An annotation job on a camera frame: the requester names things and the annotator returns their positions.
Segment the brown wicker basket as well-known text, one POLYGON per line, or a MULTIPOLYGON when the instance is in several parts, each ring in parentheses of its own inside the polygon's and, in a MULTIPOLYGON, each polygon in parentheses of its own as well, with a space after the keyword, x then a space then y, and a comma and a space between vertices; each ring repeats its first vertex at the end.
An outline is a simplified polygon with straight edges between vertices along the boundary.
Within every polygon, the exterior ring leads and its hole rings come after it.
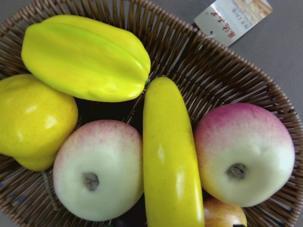
MULTIPOLYGON (((147 0, 35 0, 0 26, 0 79, 26 73, 21 45, 29 25, 54 15, 72 14, 101 20, 139 37, 151 59, 150 79, 165 75, 178 85, 193 127, 208 111, 228 103, 252 103, 274 113, 288 129, 295 148, 288 182, 265 202, 244 208, 249 227, 294 227, 303 206, 303 126, 281 88, 222 44, 147 0)), ((124 103, 76 99, 77 127, 117 119, 142 130, 144 93, 124 103)), ((52 169, 29 171, 0 155, 0 211, 20 227, 109 227, 66 210, 53 192, 52 169)))

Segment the yellow starfruit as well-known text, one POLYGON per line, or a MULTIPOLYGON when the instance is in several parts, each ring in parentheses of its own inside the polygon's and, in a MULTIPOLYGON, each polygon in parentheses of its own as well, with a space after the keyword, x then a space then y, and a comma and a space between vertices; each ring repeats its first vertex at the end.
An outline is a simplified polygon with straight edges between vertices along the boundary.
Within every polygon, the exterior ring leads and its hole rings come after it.
POLYGON ((149 54, 136 35, 75 15, 57 15, 30 25, 21 58, 49 86, 100 102, 137 98, 151 70, 149 54))

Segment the pink white peach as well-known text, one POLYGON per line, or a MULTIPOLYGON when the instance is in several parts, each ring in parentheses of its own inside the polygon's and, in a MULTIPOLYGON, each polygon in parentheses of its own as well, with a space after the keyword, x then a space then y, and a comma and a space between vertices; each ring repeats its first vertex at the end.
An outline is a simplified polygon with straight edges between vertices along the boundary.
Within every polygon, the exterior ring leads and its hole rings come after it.
POLYGON ((259 106, 217 107, 199 121, 194 138, 202 187, 223 202, 255 206, 292 174, 291 136, 274 114, 259 106))

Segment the yellow lemon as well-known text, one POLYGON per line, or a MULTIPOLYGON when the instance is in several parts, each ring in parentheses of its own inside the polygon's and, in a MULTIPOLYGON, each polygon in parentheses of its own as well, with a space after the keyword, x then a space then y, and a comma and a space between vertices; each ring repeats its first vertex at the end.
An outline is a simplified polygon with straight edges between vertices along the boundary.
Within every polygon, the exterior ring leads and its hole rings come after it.
POLYGON ((23 167, 43 171, 53 165, 60 146, 78 120, 74 97, 31 74, 0 82, 0 152, 23 167))

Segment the paper price tag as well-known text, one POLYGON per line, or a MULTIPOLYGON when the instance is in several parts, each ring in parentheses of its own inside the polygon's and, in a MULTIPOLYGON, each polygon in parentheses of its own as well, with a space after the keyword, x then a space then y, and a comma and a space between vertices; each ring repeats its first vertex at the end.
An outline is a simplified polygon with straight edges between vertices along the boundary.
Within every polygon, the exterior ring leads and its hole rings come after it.
POLYGON ((194 22, 207 37, 230 46, 272 11, 266 0, 216 0, 194 22))

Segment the yellow red mango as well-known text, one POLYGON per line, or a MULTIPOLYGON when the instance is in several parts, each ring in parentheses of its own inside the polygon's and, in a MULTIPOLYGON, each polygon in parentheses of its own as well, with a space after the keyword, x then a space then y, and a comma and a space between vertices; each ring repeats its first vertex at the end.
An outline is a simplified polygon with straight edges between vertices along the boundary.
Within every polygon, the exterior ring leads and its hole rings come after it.
POLYGON ((224 203, 214 197, 204 199, 206 227, 246 227, 247 219, 239 206, 224 203))

